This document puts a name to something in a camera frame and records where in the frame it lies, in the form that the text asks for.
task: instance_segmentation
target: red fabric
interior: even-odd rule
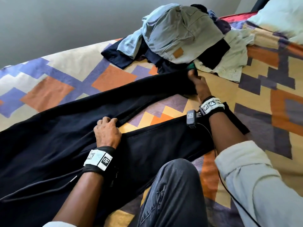
[[[252,13],[243,13],[243,14],[234,14],[229,16],[220,17],[220,19],[223,19],[227,22],[235,22],[235,21],[241,21],[241,20],[247,20],[253,15],[256,15],[258,11],[252,12]]]

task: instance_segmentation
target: pile of clothes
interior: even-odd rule
[[[228,22],[200,4],[160,6],[143,19],[142,27],[101,54],[121,69],[147,59],[159,74],[185,69],[192,62],[201,71],[239,82],[247,64],[250,30],[232,29]]]

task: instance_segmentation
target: bed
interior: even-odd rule
[[[213,95],[226,101],[251,130],[284,182],[303,196],[303,46],[246,21],[256,14],[223,17],[235,28],[251,28],[256,45],[239,84],[199,71]],[[121,70],[100,52],[117,40],[63,51],[0,70],[0,131],[51,107],[157,74],[146,60]],[[119,129],[122,133],[167,121],[198,109],[195,97],[174,95],[157,102]],[[243,226],[219,180],[214,151],[196,159],[210,226]],[[143,203],[142,195],[113,212],[105,226],[125,227]]]

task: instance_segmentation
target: person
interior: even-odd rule
[[[201,103],[211,96],[204,77],[196,77],[193,71],[188,76]],[[117,148],[122,134],[116,122],[116,118],[108,117],[97,122],[94,128],[97,147]],[[265,152],[248,140],[224,112],[212,114],[209,123],[218,153],[215,163],[227,188],[259,226],[301,226],[303,198],[283,183]],[[83,173],[54,219],[44,227],[92,226],[103,184],[102,174]],[[244,226],[257,226],[235,204]],[[208,226],[200,177],[194,165],[184,159],[163,165],[140,213],[129,226]]]

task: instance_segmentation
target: gray pants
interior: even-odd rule
[[[129,224],[135,226],[208,226],[200,177],[192,163],[176,159],[161,167],[140,214]]]

